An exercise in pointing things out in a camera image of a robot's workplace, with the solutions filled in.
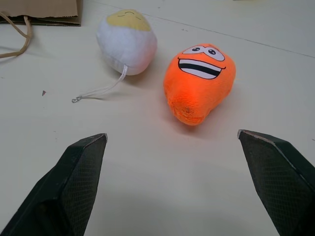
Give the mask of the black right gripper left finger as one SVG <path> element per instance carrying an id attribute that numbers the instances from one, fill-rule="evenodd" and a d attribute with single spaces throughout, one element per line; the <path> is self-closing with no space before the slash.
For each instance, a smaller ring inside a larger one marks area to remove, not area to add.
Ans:
<path id="1" fill-rule="evenodd" d="M 68 146 L 32 188 L 0 236 L 84 236 L 97 195 L 107 134 Z"/>

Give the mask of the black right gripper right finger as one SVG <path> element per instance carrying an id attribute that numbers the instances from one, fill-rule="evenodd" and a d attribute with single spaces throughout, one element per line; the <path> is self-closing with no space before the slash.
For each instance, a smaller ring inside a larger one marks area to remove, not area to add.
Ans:
<path id="1" fill-rule="evenodd" d="M 315 167 L 288 141 L 240 129 L 255 190 L 280 236 L 315 236 Z"/>

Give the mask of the brown paper bag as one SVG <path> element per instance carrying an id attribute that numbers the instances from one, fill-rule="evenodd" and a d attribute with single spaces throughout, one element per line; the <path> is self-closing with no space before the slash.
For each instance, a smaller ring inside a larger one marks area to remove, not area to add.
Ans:
<path id="1" fill-rule="evenodd" d="M 83 0 L 0 0 L 0 24 L 10 24 L 24 39 L 18 51 L 0 59 L 23 54 L 32 39 L 33 25 L 80 26 Z"/>

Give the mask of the orange smiling plush toy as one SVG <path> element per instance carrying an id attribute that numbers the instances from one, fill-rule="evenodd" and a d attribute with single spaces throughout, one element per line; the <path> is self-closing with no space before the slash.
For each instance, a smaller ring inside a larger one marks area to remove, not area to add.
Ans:
<path id="1" fill-rule="evenodd" d="M 236 66 L 230 56 L 209 43 L 178 53 L 163 80 L 167 104 L 186 125 L 201 124 L 231 92 Z"/>

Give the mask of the white egg plush toy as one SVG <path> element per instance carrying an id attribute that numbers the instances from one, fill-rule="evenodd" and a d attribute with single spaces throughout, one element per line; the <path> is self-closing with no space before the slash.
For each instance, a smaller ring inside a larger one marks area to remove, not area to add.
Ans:
<path id="1" fill-rule="evenodd" d="M 96 39 L 105 63 L 121 75 L 112 85 L 81 94 L 72 99 L 72 103 L 103 95 L 126 76 L 142 73 L 152 62 L 158 47 L 149 22 L 134 9 L 105 16 L 98 26 Z"/>

